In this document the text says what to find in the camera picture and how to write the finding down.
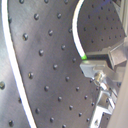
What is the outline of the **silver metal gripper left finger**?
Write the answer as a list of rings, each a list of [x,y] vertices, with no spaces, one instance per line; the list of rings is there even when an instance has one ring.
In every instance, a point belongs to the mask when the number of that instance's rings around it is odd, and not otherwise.
[[[85,60],[80,64],[85,77],[91,78],[100,88],[96,106],[91,117],[89,128],[99,128],[104,113],[111,115],[115,109],[117,92],[113,87],[116,73],[105,61]]]

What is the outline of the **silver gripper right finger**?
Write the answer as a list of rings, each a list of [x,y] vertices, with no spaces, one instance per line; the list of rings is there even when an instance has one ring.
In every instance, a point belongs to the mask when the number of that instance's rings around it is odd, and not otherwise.
[[[101,51],[88,52],[87,57],[94,60],[106,60],[110,68],[128,59],[128,42],[117,43]]]

